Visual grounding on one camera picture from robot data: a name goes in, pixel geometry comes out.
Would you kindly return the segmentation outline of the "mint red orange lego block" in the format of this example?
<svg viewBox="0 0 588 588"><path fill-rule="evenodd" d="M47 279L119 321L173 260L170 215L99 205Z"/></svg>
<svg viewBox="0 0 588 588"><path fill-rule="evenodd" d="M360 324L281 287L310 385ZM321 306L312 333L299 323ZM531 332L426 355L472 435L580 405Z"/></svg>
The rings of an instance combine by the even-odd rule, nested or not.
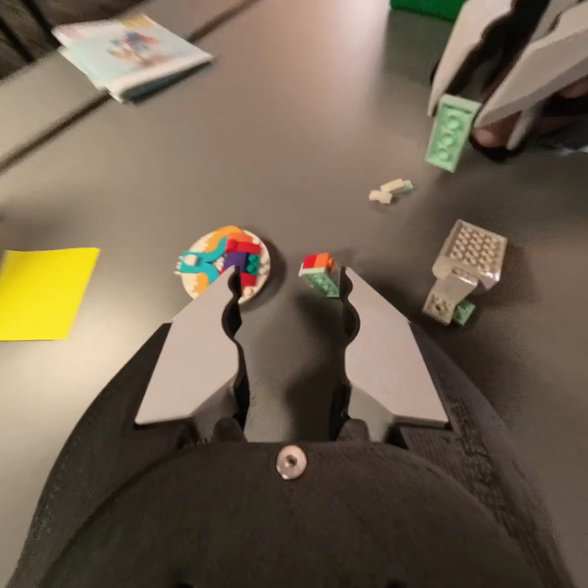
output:
<svg viewBox="0 0 588 588"><path fill-rule="evenodd" d="M303 260L298 277L330 299L341 295L341 267L328 252L309 254Z"/></svg>

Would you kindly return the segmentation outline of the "white lego build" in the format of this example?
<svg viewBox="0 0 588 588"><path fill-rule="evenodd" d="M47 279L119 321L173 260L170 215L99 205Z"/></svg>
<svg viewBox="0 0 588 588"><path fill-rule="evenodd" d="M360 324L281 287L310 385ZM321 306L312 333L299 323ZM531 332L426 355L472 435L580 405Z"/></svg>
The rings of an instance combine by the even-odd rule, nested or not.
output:
<svg viewBox="0 0 588 588"><path fill-rule="evenodd" d="M508 240L485 228L458 219L432 266L436 279L422 312L450 325L455 307L499 283Z"/></svg>

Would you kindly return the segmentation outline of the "yellow paper sheet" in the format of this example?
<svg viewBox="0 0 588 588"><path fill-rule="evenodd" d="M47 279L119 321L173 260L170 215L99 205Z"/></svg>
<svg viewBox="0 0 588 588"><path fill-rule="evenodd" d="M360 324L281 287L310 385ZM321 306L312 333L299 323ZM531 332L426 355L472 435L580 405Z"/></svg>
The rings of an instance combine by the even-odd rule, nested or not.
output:
<svg viewBox="0 0 588 588"><path fill-rule="evenodd" d="M69 337L100 254L97 247L1 255L1 342Z"/></svg>

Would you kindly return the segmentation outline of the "mint green lego plate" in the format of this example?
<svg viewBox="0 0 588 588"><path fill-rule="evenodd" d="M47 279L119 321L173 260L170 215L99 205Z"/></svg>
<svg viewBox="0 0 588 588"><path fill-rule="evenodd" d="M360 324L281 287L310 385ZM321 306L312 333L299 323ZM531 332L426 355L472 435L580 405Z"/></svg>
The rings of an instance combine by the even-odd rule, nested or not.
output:
<svg viewBox="0 0 588 588"><path fill-rule="evenodd" d="M481 102L444 94L437 105L425 162L455 172L481 107Z"/></svg>

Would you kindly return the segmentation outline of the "round white rainbow lego plate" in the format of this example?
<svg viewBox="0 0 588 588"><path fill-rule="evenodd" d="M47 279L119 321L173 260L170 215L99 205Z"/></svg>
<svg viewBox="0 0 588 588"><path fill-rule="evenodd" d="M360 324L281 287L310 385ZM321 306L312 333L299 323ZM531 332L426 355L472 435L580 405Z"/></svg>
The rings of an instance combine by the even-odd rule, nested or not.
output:
<svg viewBox="0 0 588 588"><path fill-rule="evenodd" d="M174 274L195 299L225 271L234 268L240 275L239 304L245 305L268 281L270 254L265 243L251 231L226 225L203 235L183 251L178 256Z"/></svg>

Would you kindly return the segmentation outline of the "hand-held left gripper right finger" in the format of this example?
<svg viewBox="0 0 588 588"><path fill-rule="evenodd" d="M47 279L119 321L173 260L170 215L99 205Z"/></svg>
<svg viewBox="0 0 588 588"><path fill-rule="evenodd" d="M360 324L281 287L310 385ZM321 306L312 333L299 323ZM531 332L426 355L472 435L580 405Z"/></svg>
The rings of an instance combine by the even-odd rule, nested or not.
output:
<svg viewBox="0 0 588 588"><path fill-rule="evenodd" d="M401 426L447 429L450 419L410 321L347 267L342 273L342 415L361 420L372 442Z"/></svg>

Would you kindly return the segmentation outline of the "green plastic bin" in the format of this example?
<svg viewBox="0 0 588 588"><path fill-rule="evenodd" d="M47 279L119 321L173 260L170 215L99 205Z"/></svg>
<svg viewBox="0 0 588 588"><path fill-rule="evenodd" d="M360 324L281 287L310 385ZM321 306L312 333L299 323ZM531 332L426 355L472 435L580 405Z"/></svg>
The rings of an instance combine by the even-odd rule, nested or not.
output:
<svg viewBox="0 0 588 588"><path fill-rule="evenodd" d="M389 1L393 9L454 22L466 1Z"/></svg>

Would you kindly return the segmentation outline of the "small cream lego assembly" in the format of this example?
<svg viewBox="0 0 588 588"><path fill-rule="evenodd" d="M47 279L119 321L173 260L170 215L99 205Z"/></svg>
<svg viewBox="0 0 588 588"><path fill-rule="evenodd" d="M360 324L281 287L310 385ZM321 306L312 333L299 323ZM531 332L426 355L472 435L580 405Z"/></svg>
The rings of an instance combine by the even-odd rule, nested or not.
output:
<svg viewBox="0 0 588 588"><path fill-rule="evenodd" d="M414 190L414 186L410 180L398 178L380 185L378 189L371 190L368 200L389 205L395 197L412 190Z"/></svg>

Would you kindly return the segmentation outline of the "person's right hand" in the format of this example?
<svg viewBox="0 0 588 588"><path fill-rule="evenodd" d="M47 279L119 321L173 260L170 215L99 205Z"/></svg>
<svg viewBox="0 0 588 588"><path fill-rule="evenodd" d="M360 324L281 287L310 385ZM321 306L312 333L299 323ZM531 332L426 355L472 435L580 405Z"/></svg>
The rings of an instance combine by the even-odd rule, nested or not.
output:
<svg viewBox="0 0 588 588"><path fill-rule="evenodd" d="M475 128L471 139L473 143L484 149L503 148L508 144L517 120L518 114L515 114L488 126Z"/></svg>

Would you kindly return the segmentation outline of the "lego instruction booklet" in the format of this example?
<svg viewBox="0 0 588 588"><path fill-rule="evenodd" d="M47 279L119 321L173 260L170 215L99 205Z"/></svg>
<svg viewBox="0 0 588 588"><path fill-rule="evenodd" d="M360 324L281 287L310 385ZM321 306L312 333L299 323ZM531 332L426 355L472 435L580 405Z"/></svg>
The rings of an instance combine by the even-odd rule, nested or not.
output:
<svg viewBox="0 0 588 588"><path fill-rule="evenodd" d="M140 13L56 26L58 52L99 91L135 104L208 65L213 56Z"/></svg>

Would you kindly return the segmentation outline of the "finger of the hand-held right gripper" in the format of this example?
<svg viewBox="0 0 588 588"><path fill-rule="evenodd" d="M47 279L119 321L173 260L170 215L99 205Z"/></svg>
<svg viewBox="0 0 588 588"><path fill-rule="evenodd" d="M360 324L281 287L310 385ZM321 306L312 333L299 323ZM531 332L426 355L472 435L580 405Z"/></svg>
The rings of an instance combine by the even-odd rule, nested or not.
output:
<svg viewBox="0 0 588 588"><path fill-rule="evenodd" d="M526 111L587 75L587 3L564 11L555 28L526 46L478 114L483 128Z"/></svg>
<svg viewBox="0 0 588 588"><path fill-rule="evenodd" d="M512 12L513 1L466 1L454 22L450 37L432 79L427 115L456 78L469 55L480 47L490 28Z"/></svg>

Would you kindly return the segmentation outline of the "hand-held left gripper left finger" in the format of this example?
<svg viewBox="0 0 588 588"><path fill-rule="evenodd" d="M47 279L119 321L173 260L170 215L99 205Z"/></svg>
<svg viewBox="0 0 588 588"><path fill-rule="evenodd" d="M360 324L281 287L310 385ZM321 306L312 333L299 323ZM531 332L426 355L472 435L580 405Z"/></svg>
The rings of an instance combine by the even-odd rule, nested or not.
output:
<svg viewBox="0 0 588 588"><path fill-rule="evenodd" d="M136 426L185 422L209 440L217 422L245 429L250 404L243 349L240 272L225 271L171 321L141 404Z"/></svg>

